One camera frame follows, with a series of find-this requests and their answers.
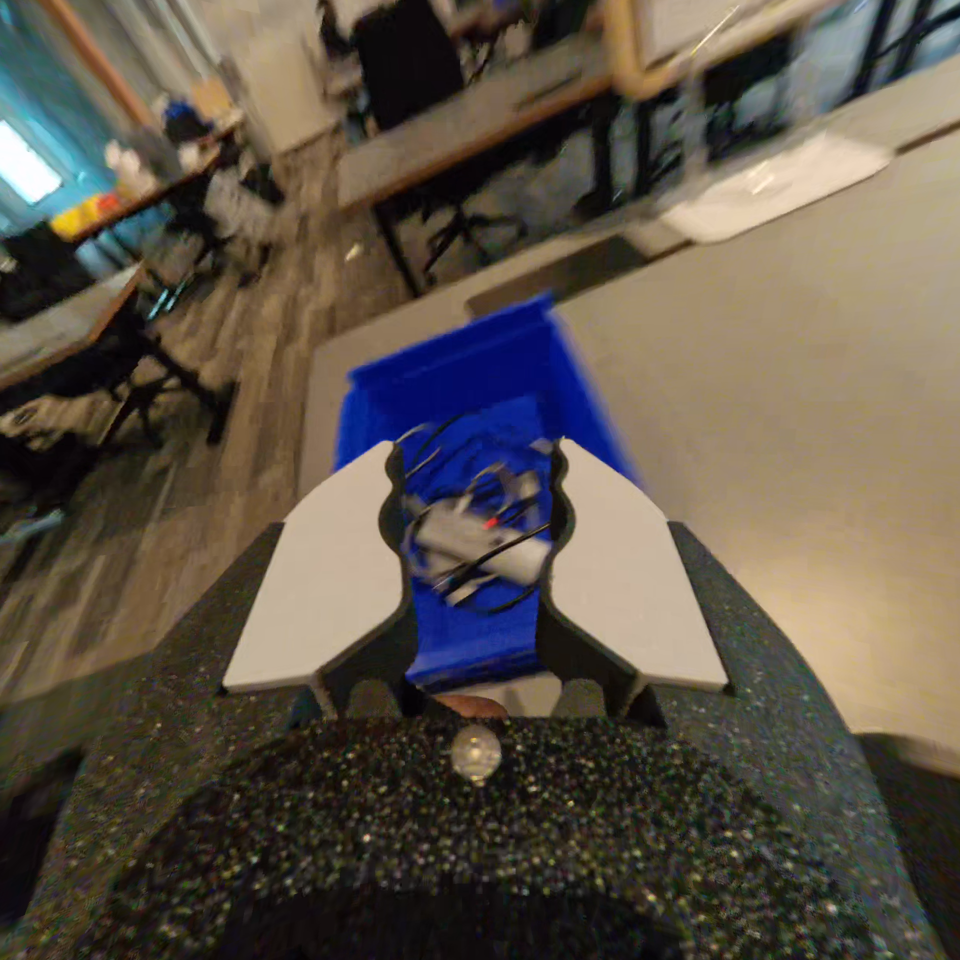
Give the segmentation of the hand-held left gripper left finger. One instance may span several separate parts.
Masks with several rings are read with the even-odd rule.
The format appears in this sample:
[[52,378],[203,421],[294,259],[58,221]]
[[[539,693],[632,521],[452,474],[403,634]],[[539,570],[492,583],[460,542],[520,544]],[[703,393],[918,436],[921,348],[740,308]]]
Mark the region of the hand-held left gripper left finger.
[[401,689],[418,653],[402,553],[402,450],[382,440],[285,518],[222,677],[230,694],[311,689],[343,714],[354,688]]

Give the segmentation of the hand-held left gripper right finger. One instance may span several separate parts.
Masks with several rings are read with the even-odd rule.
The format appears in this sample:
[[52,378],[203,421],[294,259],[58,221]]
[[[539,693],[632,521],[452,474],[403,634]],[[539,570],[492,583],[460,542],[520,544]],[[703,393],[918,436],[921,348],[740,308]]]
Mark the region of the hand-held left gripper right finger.
[[566,689],[624,717],[650,686],[720,693],[730,678],[663,511],[572,438],[551,460],[551,547],[535,653]]

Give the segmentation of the white usb hub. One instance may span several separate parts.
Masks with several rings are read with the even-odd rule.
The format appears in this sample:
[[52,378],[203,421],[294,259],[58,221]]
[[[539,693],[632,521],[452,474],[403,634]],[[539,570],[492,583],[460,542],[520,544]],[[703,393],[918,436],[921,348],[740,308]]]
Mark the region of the white usb hub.
[[412,520],[406,547],[415,573],[443,590],[476,578],[530,587],[551,553],[547,531],[548,525],[524,529],[505,524],[447,498],[428,505]]

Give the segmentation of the blue plastic bin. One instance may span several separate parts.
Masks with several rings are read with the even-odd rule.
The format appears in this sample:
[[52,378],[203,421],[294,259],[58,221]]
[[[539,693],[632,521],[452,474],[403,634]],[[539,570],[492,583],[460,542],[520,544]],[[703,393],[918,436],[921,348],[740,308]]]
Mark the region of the blue plastic bin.
[[[406,347],[347,377],[334,446],[338,471],[398,442],[406,491],[426,504],[458,498],[525,532],[550,516],[550,462],[535,445],[575,441],[630,481],[640,479],[549,296],[515,304]],[[414,577],[418,650],[409,681],[452,690],[543,670],[539,591],[494,579],[452,606]]]

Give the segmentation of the person's left hand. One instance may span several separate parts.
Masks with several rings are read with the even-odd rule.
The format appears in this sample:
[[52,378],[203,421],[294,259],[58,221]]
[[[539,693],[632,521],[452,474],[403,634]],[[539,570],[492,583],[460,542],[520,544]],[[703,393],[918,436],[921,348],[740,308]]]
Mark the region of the person's left hand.
[[500,702],[469,694],[438,694],[434,700],[465,718],[508,719],[510,714]]

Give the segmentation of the grey table with wooden edge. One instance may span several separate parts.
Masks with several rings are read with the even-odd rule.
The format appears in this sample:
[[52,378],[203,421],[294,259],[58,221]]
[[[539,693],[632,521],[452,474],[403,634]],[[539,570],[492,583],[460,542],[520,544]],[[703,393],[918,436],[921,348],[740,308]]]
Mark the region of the grey table with wooden edge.
[[126,267],[95,281],[20,323],[2,324],[2,393],[17,390],[55,366],[97,347],[108,333],[125,338],[138,360],[149,358],[193,396],[210,415],[206,441],[219,445],[234,403],[237,384],[228,381],[214,390],[198,373],[180,363],[151,332],[147,321],[135,318],[131,301],[139,292],[141,264]]
[[396,128],[349,148],[337,164],[343,213],[370,210],[390,258],[412,298],[423,290],[395,231],[395,198],[502,145],[529,138],[614,89],[597,35],[577,34],[523,57]]

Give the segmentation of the cluttered table with wooden edge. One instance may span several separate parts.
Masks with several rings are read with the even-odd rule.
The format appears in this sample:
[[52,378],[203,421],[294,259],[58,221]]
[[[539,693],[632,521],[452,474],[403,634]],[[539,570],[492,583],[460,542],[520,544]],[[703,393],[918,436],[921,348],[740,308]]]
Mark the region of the cluttered table with wooden edge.
[[94,195],[58,214],[53,220],[47,221],[46,225],[56,236],[74,247],[92,241],[141,213],[155,209],[187,186],[210,174],[221,152],[221,146],[242,132],[245,125],[245,113],[235,107],[216,120],[209,141],[202,150],[197,151],[196,161],[184,169],[179,177],[164,182],[154,179],[148,183],[147,189],[135,196],[121,197],[116,191]]

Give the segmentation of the white cabinet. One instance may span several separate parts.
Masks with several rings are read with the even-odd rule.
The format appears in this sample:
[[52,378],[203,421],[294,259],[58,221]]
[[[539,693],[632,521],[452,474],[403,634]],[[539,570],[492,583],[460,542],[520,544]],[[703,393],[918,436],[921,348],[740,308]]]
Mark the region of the white cabinet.
[[230,56],[252,139],[265,156],[285,156],[339,127],[342,108],[327,93],[326,56],[312,31],[264,30]]

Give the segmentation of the wooden framed poster board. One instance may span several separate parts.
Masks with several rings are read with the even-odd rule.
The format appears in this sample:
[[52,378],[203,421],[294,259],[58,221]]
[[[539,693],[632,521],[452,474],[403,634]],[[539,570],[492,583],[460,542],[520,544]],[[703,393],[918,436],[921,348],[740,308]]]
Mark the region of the wooden framed poster board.
[[810,25],[838,1],[606,1],[615,89],[637,102]]

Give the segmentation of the black office chair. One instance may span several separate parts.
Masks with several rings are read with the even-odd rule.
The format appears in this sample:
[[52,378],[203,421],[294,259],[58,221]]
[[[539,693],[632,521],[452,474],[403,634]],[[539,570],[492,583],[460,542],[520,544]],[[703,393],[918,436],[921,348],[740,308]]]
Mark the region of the black office chair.
[[[466,90],[454,41],[429,2],[378,6],[355,23],[351,41],[380,133],[390,133]],[[520,215],[469,213],[466,204],[522,158],[521,142],[507,141],[403,187],[373,206],[380,234],[414,297],[421,291],[395,232],[396,224],[415,212],[426,223],[439,210],[451,210],[449,221],[427,240],[424,278],[428,285],[436,282],[433,267],[458,239],[474,249],[483,265],[490,264],[490,254],[477,238],[479,230],[511,227],[523,238],[528,227]]]

